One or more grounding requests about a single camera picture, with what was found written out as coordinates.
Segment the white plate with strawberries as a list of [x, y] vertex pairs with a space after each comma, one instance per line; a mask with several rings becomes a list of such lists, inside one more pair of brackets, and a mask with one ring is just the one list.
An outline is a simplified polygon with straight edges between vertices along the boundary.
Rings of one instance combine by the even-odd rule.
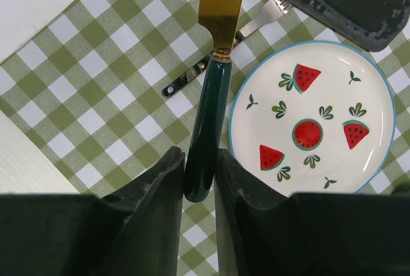
[[356, 193], [381, 171], [396, 118], [388, 82], [341, 43], [290, 45], [245, 79], [231, 109], [231, 152], [284, 196]]

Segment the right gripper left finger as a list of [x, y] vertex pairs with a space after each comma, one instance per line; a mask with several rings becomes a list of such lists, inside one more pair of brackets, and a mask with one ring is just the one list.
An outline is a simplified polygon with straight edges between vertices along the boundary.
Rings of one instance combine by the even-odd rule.
[[1, 196], [2, 275], [175, 275], [185, 154], [117, 191]]

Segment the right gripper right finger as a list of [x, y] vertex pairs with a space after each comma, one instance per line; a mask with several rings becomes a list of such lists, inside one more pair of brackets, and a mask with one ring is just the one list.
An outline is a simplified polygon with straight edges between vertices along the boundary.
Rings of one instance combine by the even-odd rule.
[[408, 275], [409, 194], [285, 197], [225, 149], [215, 173], [221, 275]]

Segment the green handled knife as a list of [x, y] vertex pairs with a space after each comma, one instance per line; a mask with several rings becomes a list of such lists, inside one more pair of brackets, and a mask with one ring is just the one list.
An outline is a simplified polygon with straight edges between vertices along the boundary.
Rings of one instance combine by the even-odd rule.
[[190, 202], [202, 202], [215, 174], [218, 145], [224, 121], [231, 77], [231, 51], [242, 0], [200, 0], [199, 24], [213, 39], [190, 149], [184, 170], [184, 195]]

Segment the green white checkered tablecloth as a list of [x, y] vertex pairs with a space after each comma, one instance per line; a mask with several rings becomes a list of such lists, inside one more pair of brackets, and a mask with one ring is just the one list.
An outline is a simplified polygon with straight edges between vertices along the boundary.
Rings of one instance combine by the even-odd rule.
[[[198, 4], [74, 0], [1, 62], [1, 110], [81, 193], [119, 189], [170, 146], [188, 151], [204, 74], [169, 99], [161, 91], [211, 51]], [[235, 49], [226, 116], [259, 62], [306, 40], [356, 47], [292, 8]], [[397, 124], [382, 170], [362, 193], [390, 193], [409, 183], [409, 24], [383, 51], [364, 53], [394, 91]], [[203, 203], [184, 199], [177, 275], [218, 275], [216, 237], [212, 188]]]

